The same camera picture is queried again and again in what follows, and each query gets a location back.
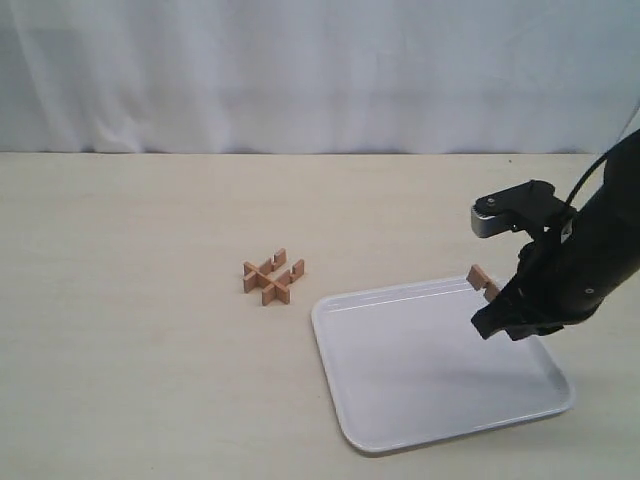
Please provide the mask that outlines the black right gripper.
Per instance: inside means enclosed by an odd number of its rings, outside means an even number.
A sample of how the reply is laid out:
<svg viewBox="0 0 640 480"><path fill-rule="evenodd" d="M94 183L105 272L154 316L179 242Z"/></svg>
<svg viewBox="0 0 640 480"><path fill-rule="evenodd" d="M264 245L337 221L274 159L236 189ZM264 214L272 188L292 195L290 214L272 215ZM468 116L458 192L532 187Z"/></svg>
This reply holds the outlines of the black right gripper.
<svg viewBox="0 0 640 480"><path fill-rule="evenodd" d="M483 340L503 332L512 341L579 324L608 295L607 269L606 229L580 219L566 240L523 257L516 276L471 323Z"/></svg>

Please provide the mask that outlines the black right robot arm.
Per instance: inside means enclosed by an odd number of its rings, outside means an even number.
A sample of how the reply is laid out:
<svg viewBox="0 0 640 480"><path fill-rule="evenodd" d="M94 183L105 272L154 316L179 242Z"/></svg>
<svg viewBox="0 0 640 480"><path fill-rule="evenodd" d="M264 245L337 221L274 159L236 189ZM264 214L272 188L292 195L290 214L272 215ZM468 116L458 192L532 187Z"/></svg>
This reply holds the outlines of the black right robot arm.
<svg viewBox="0 0 640 480"><path fill-rule="evenodd" d="M518 341L582 323L638 271L639 134L606 151L576 185L598 167L602 185L580 209L541 180L475 201L471 228L477 237L524 231L531 238L514 276L471 319L482 338L505 332Z"/></svg>

